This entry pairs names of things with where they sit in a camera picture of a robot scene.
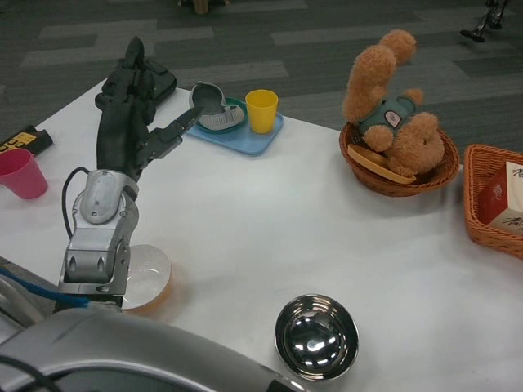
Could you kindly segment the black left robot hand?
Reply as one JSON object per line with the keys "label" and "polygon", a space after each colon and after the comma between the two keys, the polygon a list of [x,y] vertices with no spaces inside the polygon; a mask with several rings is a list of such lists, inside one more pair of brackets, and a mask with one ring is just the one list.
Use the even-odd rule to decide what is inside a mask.
{"label": "black left robot hand", "polygon": [[182,135],[202,116],[203,107],[186,110],[166,127],[148,129],[158,105],[176,87],[176,77],[147,59],[143,42],[134,37],[95,98],[101,111],[96,140],[99,170],[122,172],[137,181],[150,162],[164,158],[182,142]]}

